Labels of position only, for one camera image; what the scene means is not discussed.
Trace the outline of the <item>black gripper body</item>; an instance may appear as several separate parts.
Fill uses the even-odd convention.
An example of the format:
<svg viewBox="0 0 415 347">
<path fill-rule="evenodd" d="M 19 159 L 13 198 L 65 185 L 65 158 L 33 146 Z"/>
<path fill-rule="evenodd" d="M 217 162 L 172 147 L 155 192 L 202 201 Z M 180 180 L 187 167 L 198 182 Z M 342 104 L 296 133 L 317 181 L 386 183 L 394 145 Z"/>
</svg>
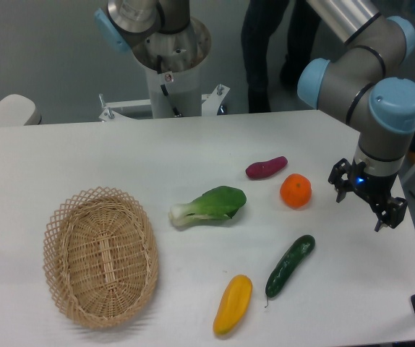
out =
<svg viewBox="0 0 415 347">
<path fill-rule="evenodd" d="M 353 192 L 369 204 L 374 213 L 391 213 L 398 209 L 398 200 L 391 195 L 396 173 L 388 176 L 375 176 L 367 173 L 365 163 L 344 162 L 347 180 L 343 181 L 344 194 Z"/>
</svg>

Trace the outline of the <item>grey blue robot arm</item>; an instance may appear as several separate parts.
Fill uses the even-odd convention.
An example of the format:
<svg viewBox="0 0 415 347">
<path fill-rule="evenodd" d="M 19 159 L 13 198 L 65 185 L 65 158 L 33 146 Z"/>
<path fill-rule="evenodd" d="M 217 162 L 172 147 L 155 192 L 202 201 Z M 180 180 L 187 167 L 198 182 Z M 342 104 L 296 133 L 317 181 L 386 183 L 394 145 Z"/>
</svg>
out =
<svg viewBox="0 0 415 347">
<path fill-rule="evenodd" d="M 370 1 L 312 1 L 311 7 L 347 51 L 336 62 L 311 61 L 297 94 L 359 133 L 353 159 L 337 162 L 328 181 L 339 200 L 353 192 L 369 204 L 378 227 L 395 228 L 407 203 L 391 188 L 415 132 L 415 83 L 393 72 L 414 50 L 415 29 L 401 17 L 383 17 Z M 114 50 L 132 52 L 144 68 L 154 118 L 218 113 L 228 88 L 200 92 L 199 68 L 211 39 L 188 1 L 108 1 L 94 19 Z"/>
</svg>

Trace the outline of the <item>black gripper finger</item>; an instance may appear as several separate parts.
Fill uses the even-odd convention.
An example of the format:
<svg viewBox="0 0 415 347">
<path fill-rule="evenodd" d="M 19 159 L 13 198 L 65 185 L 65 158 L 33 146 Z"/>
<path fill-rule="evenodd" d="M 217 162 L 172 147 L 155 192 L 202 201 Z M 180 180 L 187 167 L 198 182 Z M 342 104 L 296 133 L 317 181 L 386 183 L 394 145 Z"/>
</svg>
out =
<svg viewBox="0 0 415 347">
<path fill-rule="evenodd" d="M 396 228 L 406 214 L 408 203 L 405 198 L 381 196 L 374 202 L 374 213 L 377 216 L 375 231 L 382 227 Z"/>
<path fill-rule="evenodd" d="M 328 183 L 334 186 L 337 203 L 340 203 L 348 192 L 353 191 L 353 185 L 349 180 L 350 173 L 351 164 L 345 158 L 339 160 L 330 172 Z"/>
</svg>

